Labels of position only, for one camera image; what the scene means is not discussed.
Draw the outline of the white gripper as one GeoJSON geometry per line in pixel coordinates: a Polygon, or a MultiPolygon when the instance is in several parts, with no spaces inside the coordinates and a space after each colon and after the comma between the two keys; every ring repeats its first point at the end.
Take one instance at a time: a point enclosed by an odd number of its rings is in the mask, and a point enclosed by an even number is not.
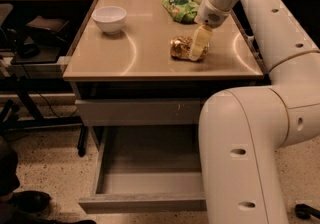
{"type": "Polygon", "coordinates": [[[197,61],[212,37],[212,29],[220,27],[230,15],[232,2],[229,0],[202,0],[195,22],[199,26],[192,37],[189,59],[197,61]]]}

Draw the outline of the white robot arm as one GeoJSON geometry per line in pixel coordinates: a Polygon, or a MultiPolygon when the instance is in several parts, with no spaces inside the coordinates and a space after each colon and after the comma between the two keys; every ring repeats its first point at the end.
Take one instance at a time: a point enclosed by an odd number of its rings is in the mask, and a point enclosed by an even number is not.
{"type": "Polygon", "coordinates": [[[241,3],[268,86],[220,91],[198,128],[209,224],[289,224],[274,152],[320,134],[320,52],[281,0],[203,0],[196,21],[222,25],[241,3]]]}

